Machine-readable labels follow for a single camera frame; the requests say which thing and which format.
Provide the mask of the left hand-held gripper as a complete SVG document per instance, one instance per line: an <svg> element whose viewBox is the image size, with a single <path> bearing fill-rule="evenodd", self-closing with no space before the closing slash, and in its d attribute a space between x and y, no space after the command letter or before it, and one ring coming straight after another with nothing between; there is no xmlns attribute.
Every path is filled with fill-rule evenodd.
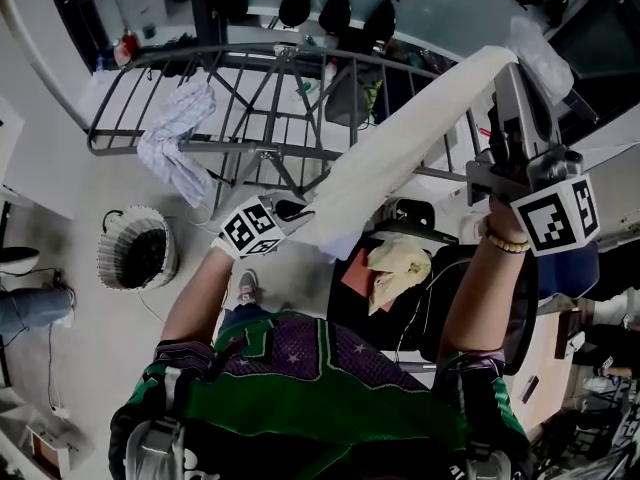
<svg viewBox="0 0 640 480"><path fill-rule="evenodd" d="M222 237L241 257L264 255L274 250L284 239L304 227L314 211L303 211L305 203L288 197L269 197L269 207L259 196L253 196L236 207L221 224ZM280 226L272 212L299 212L280 216Z"/></svg>

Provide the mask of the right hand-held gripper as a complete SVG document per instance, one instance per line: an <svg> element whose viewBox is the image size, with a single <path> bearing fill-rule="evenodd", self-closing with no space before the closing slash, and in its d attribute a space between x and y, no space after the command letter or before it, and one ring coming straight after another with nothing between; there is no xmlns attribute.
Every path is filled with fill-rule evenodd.
<svg viewBox="0 0 640 480"><path fill-rule="evenodd" d="M593 187L582 156L557 147L542 83L526 63L507 64L494 83L490 150L466 165L469 203L492 196L509 205L536 257L586 246L600 231Z"/></svg>

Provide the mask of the grey metal drying rack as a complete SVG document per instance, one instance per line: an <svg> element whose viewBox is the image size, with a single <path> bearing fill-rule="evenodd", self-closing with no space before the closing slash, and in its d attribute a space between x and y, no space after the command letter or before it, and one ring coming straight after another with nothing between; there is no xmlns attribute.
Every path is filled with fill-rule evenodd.
<svg viewBox="0 0 640 480"><path fill-rule="evenodd" d="M381 82L359 127L326 121L332 82L345 67L370 66ZM291 43L179 48L141 55L106 74L86 132L97 156L132 155L180 85L208 83L216 110L180 149L199 158L222 204L243 185L309 194L359 139L390 117L436 73L378 55Z"/></svg>

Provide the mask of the cream printed T-shirt clothes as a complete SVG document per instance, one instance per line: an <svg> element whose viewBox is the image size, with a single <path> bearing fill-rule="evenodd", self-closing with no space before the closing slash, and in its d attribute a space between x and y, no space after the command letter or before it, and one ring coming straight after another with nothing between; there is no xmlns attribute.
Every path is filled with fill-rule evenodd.
<svg viewBox="0 0 640 480"><path fill-rule="evenodd" d="M314 215L289 239L318 248L347 237L358 239L370 217L406 183L429 149L498 73L517 61L507 48L485 46L435 78L334 161L307 206Z"/></svg>

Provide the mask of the pale blue patterned clothes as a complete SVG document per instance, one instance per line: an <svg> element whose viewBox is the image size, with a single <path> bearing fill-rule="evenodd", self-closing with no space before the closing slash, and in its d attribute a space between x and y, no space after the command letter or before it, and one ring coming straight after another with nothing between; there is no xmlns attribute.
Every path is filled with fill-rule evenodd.
<svg viewBox="0 0 640 480"><path fill-rule="evenodd" d="M193 208L214 189L208 170L180 149L197 128L216 110L214 89L206 82L186 82L169 95L160 116L137 146L142 163L163 182L173 186Z"/></svg>

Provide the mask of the person's right forearm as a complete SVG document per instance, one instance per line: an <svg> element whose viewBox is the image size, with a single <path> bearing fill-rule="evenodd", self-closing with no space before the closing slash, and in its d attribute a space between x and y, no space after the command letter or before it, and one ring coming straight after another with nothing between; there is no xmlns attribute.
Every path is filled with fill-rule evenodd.
<svg viewBox="0 0 640 480"><path fill-rule="evenodd" d="M527 241L512 209L490 200L483 237L463 276L443 328L438 362L457 352L502 347Z"/></svg>

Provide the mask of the person's left forearm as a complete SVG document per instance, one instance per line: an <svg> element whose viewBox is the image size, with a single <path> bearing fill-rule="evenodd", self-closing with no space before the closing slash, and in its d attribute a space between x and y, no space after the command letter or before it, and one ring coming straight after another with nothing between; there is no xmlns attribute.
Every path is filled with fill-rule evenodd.
<svg viewBox="0 0 640 480"><path fill-rule="evenodd" d="M210 343L231 278L234 258L213 247L174 302L162 341Z"/></svg>

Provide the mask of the person's left shoe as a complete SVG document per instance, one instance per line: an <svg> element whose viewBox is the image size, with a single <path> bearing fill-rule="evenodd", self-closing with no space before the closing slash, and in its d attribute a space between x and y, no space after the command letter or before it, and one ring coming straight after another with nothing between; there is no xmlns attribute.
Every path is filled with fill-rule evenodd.
<svg viewBox="0 0 640 480"><path fill-rule="evenodd" d="M238 284L237 300L240 304L258 304L261 298L261 289L256 273L251 270L245 270Z"/></svg>

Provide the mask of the red flat box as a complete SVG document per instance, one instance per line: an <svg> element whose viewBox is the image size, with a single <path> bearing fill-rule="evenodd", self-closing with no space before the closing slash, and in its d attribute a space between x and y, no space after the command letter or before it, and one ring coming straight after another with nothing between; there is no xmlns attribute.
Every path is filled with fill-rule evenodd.
<svg viewBox="0 0 640 480"><path fill-rule="evenodd" d="M361 249L347 268L341 282L368 303L368 315L378 310L389 312L396 297L388 294L393 272L388 268L380 270L381 246L367 252Z"/></svg>

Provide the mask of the dark blue shorts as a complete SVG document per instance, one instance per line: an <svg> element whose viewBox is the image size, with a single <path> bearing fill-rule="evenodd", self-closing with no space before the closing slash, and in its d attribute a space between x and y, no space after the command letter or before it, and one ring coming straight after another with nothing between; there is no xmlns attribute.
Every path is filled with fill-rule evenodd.
<svg viewBox="0 0 640 480"><path fill-rule="evenodd" d="M274 312L267 311L255 303L240 304L233 310L225 309L220 331L256 319L273 316Z"/></svg>

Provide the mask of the yellow crumpled cloth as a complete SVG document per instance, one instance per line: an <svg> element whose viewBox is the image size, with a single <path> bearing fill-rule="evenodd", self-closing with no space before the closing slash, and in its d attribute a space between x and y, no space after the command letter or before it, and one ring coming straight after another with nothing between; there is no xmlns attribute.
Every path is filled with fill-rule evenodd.
<svg viewBox="0 0 640 480"><path fill-rule="evenodd" d="M431 258L418 241L403 235L385 241L367 256L367 268L375 273L368 314L389 311L395 299L422 283L431 273Z"/></svg>

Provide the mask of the black bag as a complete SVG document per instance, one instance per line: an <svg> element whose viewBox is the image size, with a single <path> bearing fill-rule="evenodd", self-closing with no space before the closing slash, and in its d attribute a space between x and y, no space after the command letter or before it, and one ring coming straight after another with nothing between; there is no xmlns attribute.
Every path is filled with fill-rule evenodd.
<svg viewBox="0 0 640 480"><path fill-rule="evenodd" d="M380 82L379 71L370 66L343 68L334 78L333 89L326 99L326 121L347 127L362 125L371 113L370 97L376 98L374 93Z"/></svg>

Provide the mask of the black office chair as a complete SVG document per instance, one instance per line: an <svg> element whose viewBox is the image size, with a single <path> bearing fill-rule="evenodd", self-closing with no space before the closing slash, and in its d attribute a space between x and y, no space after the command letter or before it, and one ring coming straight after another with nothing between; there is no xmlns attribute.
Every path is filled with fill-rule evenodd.
<svg viewBox="0 0 640 480"><path fill-rule="evenodd" d="M379 310L370 315L368 297L347 286L343 278L359 253L367 254L382 244L380 239L373 237L374 233L382 231L400 237L430 239L443 246L432 257L436 281L426 279L401 294L390 310ZM379 350L417 351L423 360L433 363L451 303L475 249L474 245L461 245L457 238L424 225L386 220L361 236L347 260L336 262L327 319L352 330ZM516 374L525 360L537 311L537 260L532 253L527 253L516 283L503 342L505 373L509 376Z"/></svg>

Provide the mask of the blue chair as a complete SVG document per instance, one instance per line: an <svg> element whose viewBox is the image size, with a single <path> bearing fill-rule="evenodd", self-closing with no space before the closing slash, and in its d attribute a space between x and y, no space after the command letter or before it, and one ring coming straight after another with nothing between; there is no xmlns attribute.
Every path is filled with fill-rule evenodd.
<svg viewBox="0 0 640 480"><path fill-rule="evenodd" d="M595 242L578 249L537 258L540 299L564 295L577 299L599 280L599 253Z"/></svg>

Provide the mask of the white ribbed laundry basket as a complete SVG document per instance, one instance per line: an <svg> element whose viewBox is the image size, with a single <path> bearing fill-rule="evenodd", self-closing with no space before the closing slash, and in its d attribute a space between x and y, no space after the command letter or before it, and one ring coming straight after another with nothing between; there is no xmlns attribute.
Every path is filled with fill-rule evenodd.
<svg viewBox="0 0 640 480"><path fill-rule="evenodd" d="M130 206L104 215L96 261L102 284L118 291L162 287L179 268L168 222L159 211L147 206Z"/></svg>

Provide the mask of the green purple mesh jersey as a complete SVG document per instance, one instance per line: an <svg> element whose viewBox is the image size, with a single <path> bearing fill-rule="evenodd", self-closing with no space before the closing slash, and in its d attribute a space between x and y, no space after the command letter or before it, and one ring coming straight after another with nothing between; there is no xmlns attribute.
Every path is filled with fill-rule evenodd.
<svg viewBox="0 0 640 480"><path fill-rule="evenodd" d="M457 351L425 386L351 330L287 312L215 344L165 340L113 416L113 480L170 421L183 480L530 480L504 354Z"/></svg>

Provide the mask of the light wooden table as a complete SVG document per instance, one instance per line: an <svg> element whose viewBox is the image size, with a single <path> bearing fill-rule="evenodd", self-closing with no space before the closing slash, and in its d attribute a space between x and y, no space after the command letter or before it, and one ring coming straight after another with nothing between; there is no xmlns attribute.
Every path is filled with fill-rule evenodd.
<svg viewBox="0 0 640 480"><path fill-rule="evenodd" d="M505 383L511 408L524 429L530 434L536 427L558 412L571 371L571 358L556 359L555 349L562 313L549 313L536 318L534 333L524 362ZM520 401L521 392L530 376L537 375L539 384L527 404Z"/></svg>

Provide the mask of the white open box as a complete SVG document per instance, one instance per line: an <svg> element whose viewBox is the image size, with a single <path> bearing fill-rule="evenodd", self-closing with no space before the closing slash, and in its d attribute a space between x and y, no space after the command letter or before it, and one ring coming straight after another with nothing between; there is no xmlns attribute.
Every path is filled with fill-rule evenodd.
<svg viewBox="0 0 640 480"><path fill-rule="evenodd" d="M84 458L82 441L73 432L51 433L42 423L26 426L30 457L47 474L64 480Z"/></svg>

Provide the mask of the black window frame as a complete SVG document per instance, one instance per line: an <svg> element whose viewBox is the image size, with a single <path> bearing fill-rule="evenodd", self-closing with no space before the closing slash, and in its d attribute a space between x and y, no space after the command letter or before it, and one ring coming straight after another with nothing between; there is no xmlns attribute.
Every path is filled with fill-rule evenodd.
<svg viewBox="0 0 640 480"><path fill-rule="evenodd" d="M211 0L53 0L86 67L93 72L99 54L116 63L112 43L125 29L139 40L139 53L156 53L186 46L213 46L222 42L219 20ZM153 24L156 36L145 39L142 28Z"/></svg>

